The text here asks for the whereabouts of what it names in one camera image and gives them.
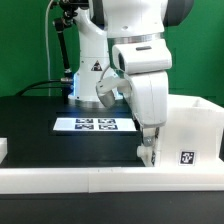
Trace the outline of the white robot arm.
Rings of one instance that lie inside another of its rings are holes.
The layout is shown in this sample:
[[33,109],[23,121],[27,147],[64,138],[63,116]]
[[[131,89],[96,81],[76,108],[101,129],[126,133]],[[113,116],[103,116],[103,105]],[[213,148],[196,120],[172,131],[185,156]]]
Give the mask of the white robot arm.
[[69,102],[110,107],[125,99],[143,134],[155,144],[167,121],[168,77],[172,56],[164,29],[179,25],[194,0],[87,0],[75,21],[80,67]]

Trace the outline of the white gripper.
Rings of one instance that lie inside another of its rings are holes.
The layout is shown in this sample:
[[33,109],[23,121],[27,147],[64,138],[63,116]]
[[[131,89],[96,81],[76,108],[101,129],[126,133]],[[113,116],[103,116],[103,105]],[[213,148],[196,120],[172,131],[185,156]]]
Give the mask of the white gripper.
[[164,126],[168,112],[168,77],[165,71],[127,75],[131,92],[125,95],[142,130],[143,145],[156,143],[156,127]]

